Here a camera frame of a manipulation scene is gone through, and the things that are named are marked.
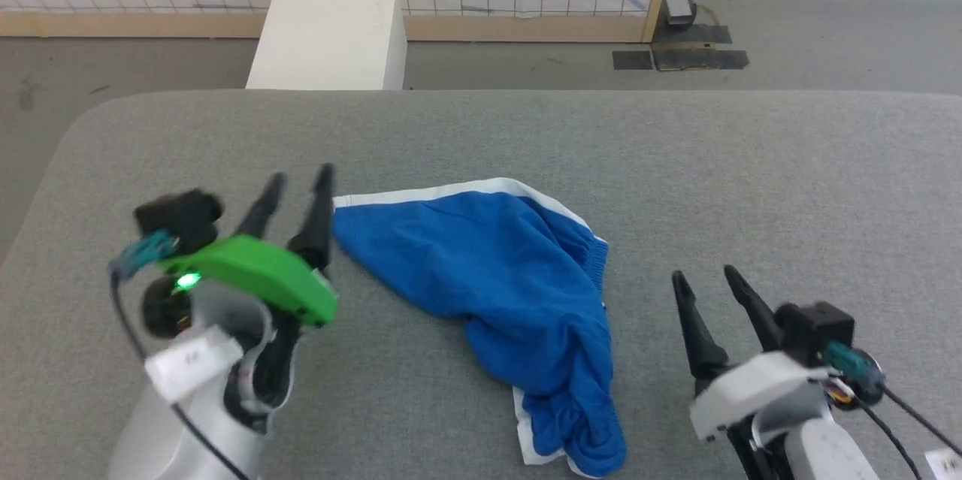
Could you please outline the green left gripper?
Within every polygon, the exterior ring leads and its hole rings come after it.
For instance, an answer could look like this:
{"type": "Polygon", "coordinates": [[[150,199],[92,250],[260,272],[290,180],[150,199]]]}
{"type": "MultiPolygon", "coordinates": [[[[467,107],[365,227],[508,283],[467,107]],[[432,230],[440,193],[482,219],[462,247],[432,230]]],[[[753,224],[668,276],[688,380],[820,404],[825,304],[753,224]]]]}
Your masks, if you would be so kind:
{"type": "Polygon", "coordinates": [[[326,272],[331,261],[334,165],[320,166],[304,221],[286,244],[288,251],[259,240],[280,205],[285,184],[284,173],[271,175],[233,237],[189,255],[165,258],[159,266],[178,275],[197,273],[222,282],[291,313],[302,325],[330,324],[339,308],[339,295],[320,272],[326,272]]]}

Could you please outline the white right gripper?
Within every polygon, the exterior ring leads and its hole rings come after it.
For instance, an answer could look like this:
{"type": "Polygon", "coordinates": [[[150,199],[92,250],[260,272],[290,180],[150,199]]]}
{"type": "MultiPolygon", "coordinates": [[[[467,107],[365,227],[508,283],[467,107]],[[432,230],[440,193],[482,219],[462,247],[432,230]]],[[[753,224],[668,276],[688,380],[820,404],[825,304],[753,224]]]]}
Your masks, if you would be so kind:
{"type": "Polygon", "coordinates": [[[712,439],[747,421],[750,440],[772,442],[808,421],[832,423],[822,387],[830,377],[827,368],[806,368],[776,352],[782,349],[783,332],[772,309],[733,265],[724,266],[724,275],[767,353],[725,373],[728,354],[712,338],[698,312],[697,296],[681,270],[671,274],[688,370],[697,383],[712,381],[690,408],[695,436],[712,439]]]}

